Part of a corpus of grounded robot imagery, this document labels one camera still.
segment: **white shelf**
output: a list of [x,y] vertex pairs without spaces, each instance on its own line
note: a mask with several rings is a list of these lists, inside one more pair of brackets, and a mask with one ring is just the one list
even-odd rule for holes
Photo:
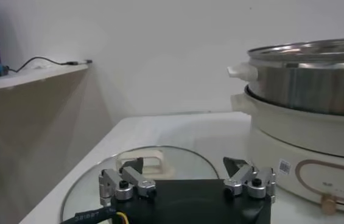
[[67,65],[41,69],[25,69],[19,73],[9,72],[9,75],[0,77],[0,89],[11,88],[13,86],[44,80],[86,69],[88,69],[88,65]]

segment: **screw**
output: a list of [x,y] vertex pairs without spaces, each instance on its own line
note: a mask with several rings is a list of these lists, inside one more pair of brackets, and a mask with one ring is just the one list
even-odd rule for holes
[[258,178],[255,178],[251,181],[251,185],[253,185],[254,187],[259,187],[261,186],[261,184],[262,184],[262,181]]
[[128,188],[128,182],[125,181],[125,180],[121,180],[121,181],[119,182],[119,188],[121,188],[121,189],[126,189],[126,188]]

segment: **metal bracket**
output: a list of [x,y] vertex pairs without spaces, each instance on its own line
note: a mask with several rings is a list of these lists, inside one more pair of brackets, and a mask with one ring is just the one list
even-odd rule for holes
[[223,181],[226,193],[232,197],[240,195],[245,182],[253,176],[254,168],[250,165],[243,165],[231,178]]
[[133,185],[123,180],[113,169],[103,170],[99,177],[100,200],[115,196],[117,200],[128,200],[133,196]]
[[154,198],[156,195],[155,181],[144,178],[134,168],[128,166],[122,170],[122,178],[134,184],[138,189],[138,195],[147,198]]

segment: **white cooker base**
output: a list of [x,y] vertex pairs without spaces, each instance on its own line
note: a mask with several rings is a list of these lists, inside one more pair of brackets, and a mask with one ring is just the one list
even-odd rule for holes
[[332,195],[337,209],[344,211],[344,158],[286,144],[254,126],[248,147],[255,166],[276,169],[280,187],[316,203]]

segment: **stainless steel pot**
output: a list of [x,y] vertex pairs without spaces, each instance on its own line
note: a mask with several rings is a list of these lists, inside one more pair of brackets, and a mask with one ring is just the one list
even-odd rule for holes
[[344,116],[344,39],[261,47],[229,67],[253,97],[274,105]]

